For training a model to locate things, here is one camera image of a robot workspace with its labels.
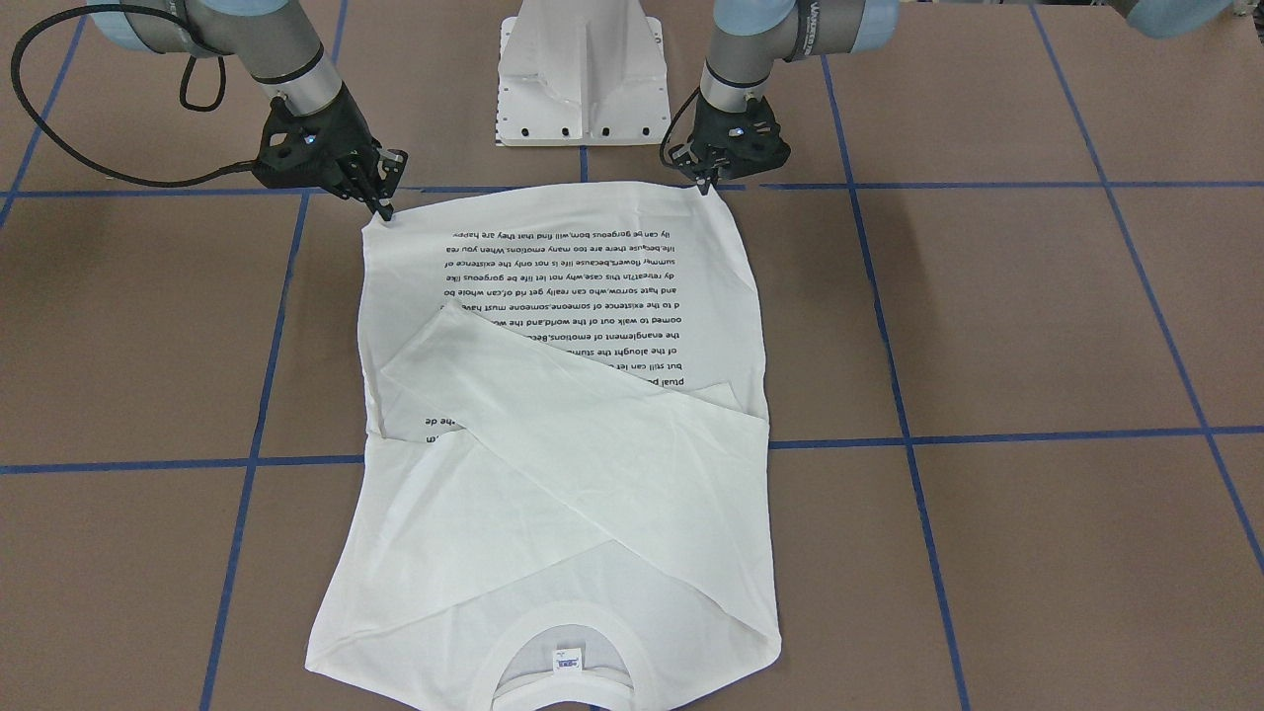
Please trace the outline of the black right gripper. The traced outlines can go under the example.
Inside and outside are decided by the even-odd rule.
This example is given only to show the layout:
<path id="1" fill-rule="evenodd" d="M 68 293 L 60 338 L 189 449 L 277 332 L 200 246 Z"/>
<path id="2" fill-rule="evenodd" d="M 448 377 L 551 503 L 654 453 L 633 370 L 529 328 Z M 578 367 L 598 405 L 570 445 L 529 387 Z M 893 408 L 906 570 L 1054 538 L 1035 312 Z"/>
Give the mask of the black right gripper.
<path id="1" fill-rule="evenodd" d="M 327 108 L 295 116 L 284 99 L 270 100 L 270 115 L 252 175 L 265 189 L 322 189 L 337 199 L 356 199 L 383 221 L 408 154 L 388 151 L 367 129 L 348 87 Z"/>

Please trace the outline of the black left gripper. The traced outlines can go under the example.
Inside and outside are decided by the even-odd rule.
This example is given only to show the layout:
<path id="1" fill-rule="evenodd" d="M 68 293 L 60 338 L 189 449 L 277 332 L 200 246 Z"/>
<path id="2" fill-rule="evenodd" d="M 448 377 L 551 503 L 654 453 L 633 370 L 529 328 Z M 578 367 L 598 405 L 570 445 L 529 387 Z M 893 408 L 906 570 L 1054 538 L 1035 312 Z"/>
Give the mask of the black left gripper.
<path id="1" fill-rule="evenodd" d="M 723 113 L 696 89 L 672 116 L 669 133 L 690 105 L 695 105 L 691 133 L 667 151 L 667 167 L 696 183 L 704 197 L 718 182 L 763 175 L 790 157 L 791 147 L 766 99 L 750 99 L 744 110 Z"/>

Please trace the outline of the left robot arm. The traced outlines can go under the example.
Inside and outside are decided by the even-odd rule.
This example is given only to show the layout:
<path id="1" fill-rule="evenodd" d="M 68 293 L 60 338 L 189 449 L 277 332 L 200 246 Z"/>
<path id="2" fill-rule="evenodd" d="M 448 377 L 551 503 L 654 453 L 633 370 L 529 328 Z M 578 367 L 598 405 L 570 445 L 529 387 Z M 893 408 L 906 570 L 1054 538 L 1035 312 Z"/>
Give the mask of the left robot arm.
<path id="1" fill-rule="evenodd" d="M 889 43 L 899 1 L 718 1 L 683 144 L 660 161 L 708 194 L 722 181 L 780 168 L 791 148 L 763 91 L 776 59 L 867 52 Z"/>

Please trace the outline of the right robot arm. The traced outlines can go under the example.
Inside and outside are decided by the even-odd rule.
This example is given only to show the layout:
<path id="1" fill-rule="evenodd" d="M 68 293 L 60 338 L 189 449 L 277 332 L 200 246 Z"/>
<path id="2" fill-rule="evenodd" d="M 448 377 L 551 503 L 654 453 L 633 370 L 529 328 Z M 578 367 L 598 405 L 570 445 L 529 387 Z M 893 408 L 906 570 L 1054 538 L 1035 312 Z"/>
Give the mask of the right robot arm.
<path id="1" fill-rule="evenodd" d="M 270 100 L 249 167 L 265 189 L 322 189 L 391 220 L 407 154 L 372 135 L 298 1 L 134 1 L 131 11 L 114 5 L 100 1 L 94 22 L 118 46 L 241 59 Z"/>

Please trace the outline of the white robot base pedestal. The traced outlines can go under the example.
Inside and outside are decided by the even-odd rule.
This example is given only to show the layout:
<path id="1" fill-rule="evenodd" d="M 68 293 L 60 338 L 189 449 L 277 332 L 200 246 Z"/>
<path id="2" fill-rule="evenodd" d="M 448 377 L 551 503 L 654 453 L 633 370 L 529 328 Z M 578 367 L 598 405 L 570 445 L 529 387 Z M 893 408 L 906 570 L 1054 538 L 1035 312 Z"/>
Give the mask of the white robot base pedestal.
<path id="1" fill-rule="evenodd" d="M 659 144 L 670 121 L 662 39 L 637 1 L 525 1 L 501 23 L 497 143 Z"/>

